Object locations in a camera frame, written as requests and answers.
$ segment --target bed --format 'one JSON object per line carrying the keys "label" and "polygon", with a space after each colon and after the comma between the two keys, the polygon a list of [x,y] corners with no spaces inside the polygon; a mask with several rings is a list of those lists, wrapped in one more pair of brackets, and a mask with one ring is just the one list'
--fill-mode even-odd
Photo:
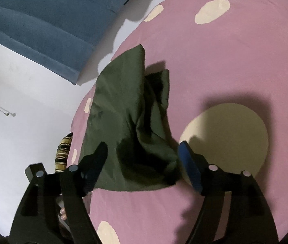
{"label": "bed", "polygon": [[[170,71],[167,116],[176,141],[193,138],[193,149],[212,161],[219,160],[215,155],[221,148],[249,154],[247,143],[242,150],[211,148],[220,141],[216,137],[222,129],[251,120],[246,126],[260,137],[251,141],[258,147],[254,155],[261,156],[251,162],[253,175],[282,239],[288,233],[288,0],[166,0],[112,59],[138,44],[145,49],[148,69]],[[94,93],[95,87],[75,114],[68,165],[78,162]],[[215,124],[229,118],[226,113],[237,115],[235,121]],[[222,160],[218,164],[231,169]],[[96,189],[90,218],[100,234],[115,232],[115,243],[182,244],[201,203],[202,197],[184,181],[156,191]],[[222,234],[221,225],[216,239]]]}

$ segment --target striped pillow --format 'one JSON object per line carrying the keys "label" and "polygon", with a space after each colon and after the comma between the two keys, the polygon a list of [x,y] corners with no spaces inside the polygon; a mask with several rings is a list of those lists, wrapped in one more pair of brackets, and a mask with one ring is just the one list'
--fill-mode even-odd
{"label": "striped pillow", "polygon": [[69,133],[60,142],[55,159],[55,172],[63,172],[67,167],[67,157],[72,143],[73,133]]}

